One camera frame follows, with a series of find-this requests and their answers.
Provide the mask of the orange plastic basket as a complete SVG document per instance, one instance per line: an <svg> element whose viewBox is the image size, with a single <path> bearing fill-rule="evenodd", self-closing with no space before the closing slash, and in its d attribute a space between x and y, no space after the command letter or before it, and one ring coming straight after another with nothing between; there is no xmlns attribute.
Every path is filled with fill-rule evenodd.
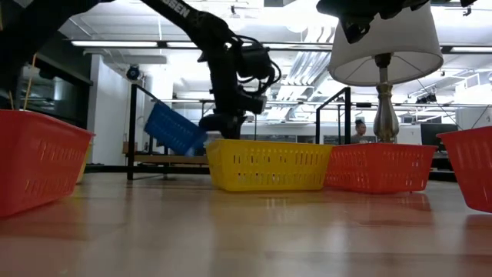
<svg viewBox="0 0 492 277"><path fill-rule="evenodd" d="M426 189L437 148L367 143L332 149L324 185L352 192L392 194Z"/></svg>
<svg viewBox="0 0 492 277"><path fill-rule="evenodd" d="M40 113L0 110L0 218L72 194L93 136Z"/></svg>
<svg viewBox="0 0 492 277"><path fill-rule="evenodd" d="M467 206L492 213L492 126L437 137L444 143Z"/></svg>

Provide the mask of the white shade silver table lamp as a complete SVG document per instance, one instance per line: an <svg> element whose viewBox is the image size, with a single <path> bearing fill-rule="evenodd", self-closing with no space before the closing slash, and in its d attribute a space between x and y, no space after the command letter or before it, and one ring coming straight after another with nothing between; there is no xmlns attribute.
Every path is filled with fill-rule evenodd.
<svg viewBox="0 0 492 277"><path fill-rule="evenodd" d="M393 142L399 132L391 103L393 86L428 76L443 63L427 2L415 10L403 8L391 19L377 16L358 42L350 43L338 25L327 70L337 82L377 89L374 134L379 142Z"/></svg>

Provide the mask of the wooden shelf with black frame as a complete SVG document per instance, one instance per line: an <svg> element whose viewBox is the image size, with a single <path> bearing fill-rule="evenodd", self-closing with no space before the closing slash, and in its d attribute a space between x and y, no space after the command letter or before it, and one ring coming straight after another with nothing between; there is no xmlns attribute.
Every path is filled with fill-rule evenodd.
<svg viewBox="0 0 492 277"><path fill-rule="evenodd" d="M136 130L136 109L137 109L137 94L138 92L142 92L152 98L155 102L158 103L166 103L166 102L171 102L171 103L179 103L179 102L190 102L190 103L201 103L201 115L204 115L204 105L206 103L212 103L214 104L214 100L211 99L165 99L163 102L156 98L152 93L150 93L147 89L142 87L141 85L137 84L132 84L130 88L130 99L129 99L129 121L128 121L128 152L124 153L125 157L127 158L127 164L126 166L123 167L122 171L126 172L127 174L127 180L134 180L134 174L135 173L161 173L161 174L167 174L164 169L157 169L152 171L151 169L137 169L137 167L134 165L136 162L136 154L135 154L135 130ZM340 119L340 107L342 106L347 108L350 108L352 105L351 102L351 88L350 87L344 87L342 88L339 92L335 93L332 95L330 98L328 98L325 102L292 102L292 103L287 103L287 102L282 102L284 104L292 104L292 105L301 105L301 104L312 104L312 105L318 105L319 106L315 110L315 117L316 120L314 122L315 125L315 144L321 144L323 135L321 134L321 110L325 108L325 106L329 105L333 101L335 101L338 97L344 96L345 100L342 102L335 103L337 106L338 110L338 116L337 119ZM282 104L281 102L269 102L270 104ZM338 134L337 134L337 139L338 142L341 143L341 124L338 122L337 126ZM348 136L350 135L349 132L351 131L350 127L345 126L345 144L349 144L351 142L350 138Z"/></svg>

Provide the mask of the black aluminium rig frame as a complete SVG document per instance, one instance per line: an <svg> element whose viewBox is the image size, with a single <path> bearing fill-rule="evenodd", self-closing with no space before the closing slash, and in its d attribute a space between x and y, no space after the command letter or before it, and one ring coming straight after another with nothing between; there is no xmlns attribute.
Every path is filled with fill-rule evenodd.
<svg viewBox="0 0 492 277"><path fill-rule="evenodd" d="M125 165L87 165L85 173L126 173L128 167ZM209 175L207 167L172 167L172 166L134 166L133 173L152 173L152 174L189 174L189 175ZM456 176L450 171L431 171L429 174L431 181L456 182Z"/></svg>

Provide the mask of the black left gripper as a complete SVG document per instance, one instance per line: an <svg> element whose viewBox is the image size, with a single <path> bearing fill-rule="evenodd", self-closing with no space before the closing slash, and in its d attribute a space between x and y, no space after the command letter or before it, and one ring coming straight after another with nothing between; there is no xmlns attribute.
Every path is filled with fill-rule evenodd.
<svg viewBox="0 0 492 277"><path fill-rule="evenodd" d="M199 126L205 131L219 131L225 139L239 139L246 120L244 111L260 114L266 106L265 96L248 95L238 83L234 63L227 57L210 60L210 76L218 113L203 117Z"/></svg>

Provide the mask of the yellow plastic basket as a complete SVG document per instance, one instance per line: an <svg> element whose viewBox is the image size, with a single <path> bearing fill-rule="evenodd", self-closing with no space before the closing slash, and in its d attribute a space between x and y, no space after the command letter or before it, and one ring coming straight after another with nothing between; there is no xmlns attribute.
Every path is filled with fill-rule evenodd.
<svg viewBox="0 0 492 277"><path fill-rule="evenodd" d="M81 164L81 169L80 169L80 172L78 174L78 178L77 178L77 181L76 181L76 185L79 185L82 183L82 180L83 180L83 176L85 174L85 168L86 168L86 165L87 165L87 161L88 161L88 158L91 154L91 149L92 149L92 146L93 146L93 142L89 142L89 145L88 145L88 148L87 148L87 151L85 153L85 158L84 158L84 161L83 163Z"/></svg>
<svg viewBox="0 0 492 277"><path fill-rule="evenodd" d="M206 146L212 183L229 192L320 190L332 145L219 139Z"/></svg>

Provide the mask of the blue plastic basket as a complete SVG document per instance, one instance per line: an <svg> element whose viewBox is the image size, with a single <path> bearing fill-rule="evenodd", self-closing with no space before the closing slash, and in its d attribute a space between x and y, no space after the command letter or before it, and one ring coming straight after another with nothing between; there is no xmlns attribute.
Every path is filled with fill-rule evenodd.
<svg viewBox="0 0 492 277"><path fill-rule="evenodd" d="M144 131L179 155L192 155L208 138L204 129L160 102L151 110Z"/></svg>

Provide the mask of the person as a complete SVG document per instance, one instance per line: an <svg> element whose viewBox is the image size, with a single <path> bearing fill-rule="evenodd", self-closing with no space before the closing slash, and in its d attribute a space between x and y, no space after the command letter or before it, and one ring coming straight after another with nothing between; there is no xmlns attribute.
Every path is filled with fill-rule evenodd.
<svg viewBox="0 0 492 277"><path fill-rule="evenodd" d="M351 144L370 143L370 140L365 137L367 127L363 120L355 121L355 134L351 136Z"/></svg>

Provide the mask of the ceiling light strip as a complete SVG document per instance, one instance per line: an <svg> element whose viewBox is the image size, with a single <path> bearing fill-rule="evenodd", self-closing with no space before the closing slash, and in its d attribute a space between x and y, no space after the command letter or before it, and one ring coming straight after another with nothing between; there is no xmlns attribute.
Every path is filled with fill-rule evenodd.
<svg viewBox="0 0 492 277"><path fill-rule="evenodd" d="M451 46L445 45L440 48L443 54L455 55L492 55L492 46Z"/></svg>
<svg viewBox="0 0 492 277"><path fill-rule="evenodd" d="M294 51L294 52L330 52L332 44L318 43L287 43L287 42L262 42L265 48L272 51ZM162 42L162 48L169 49L198 49L193 42Z"/></svg>
<svg viewBox="0 0 492 277"><path fill-rule="evenodd" d="M157 48L157 42L146 41L71 41L74 46L86 48Z"/></svg>

